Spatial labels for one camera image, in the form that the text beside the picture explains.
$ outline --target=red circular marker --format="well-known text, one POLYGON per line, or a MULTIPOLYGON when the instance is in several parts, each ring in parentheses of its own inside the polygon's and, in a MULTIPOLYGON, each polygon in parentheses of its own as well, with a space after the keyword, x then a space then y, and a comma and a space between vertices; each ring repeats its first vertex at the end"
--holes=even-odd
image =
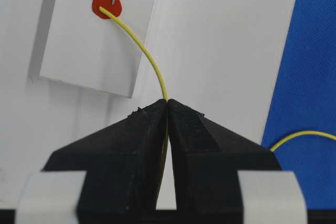
POLYGON ((112 5, 112 0, 93 0, 92 1, 92 10, 97 16, 102 19, 109 19, 104 13, 99 11, 99 7, 103 7, 112 13, 115 17, 119 17, 122 12, 122 6, 120 0, 115 0, 114 5, 112 5))

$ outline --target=black 3d-printed jaw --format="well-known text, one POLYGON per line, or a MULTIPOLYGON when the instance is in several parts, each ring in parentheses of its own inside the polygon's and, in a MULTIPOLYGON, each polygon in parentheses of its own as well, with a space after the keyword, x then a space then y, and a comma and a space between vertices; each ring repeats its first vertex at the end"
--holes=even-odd
POLYGON ((201 215, 227 215, 241 221, 242 196, 237 170, 281 170, 274 154, 170 100, 177 209, 201 215))
POLYGON ((44 171, 87 171, 77 206, 81 223, 88 215, 155 210, 165 131, 166 101, 159 100, 55 151, 44 171))

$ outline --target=white tape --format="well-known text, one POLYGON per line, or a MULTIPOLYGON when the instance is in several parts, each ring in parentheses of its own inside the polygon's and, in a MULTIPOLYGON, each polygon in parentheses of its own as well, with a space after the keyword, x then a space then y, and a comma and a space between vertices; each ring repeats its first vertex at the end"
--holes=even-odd
POLYGON ((77 224, 76 207, 86 172, 43 172, 29 177, 16 224, 77 224))
POLYGON ((238 171, 244 224, 307 224, 307 210, 292 172, 238 171))

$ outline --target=white board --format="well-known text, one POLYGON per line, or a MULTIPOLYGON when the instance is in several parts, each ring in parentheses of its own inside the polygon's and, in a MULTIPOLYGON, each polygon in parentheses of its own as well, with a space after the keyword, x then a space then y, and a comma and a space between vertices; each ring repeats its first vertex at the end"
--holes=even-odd
MULTIPOLYGON (((154 0, 121 0, 120 18, 144 41, 154 0)), ((56 0, 40 75, 131 97, 141 52, 92 0, 56 0)))

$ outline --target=blue cloth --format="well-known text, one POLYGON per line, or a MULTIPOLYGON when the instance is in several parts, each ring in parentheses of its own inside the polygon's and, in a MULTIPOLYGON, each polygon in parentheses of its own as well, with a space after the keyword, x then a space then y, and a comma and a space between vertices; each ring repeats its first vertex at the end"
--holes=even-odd
MULTIPOLYGON (((296 0, 263 146, 301 130, 336 134, 336 0, 296 0)), ((336 141, 299 137, 276 156, 309 209, 336 209, 336 141)))

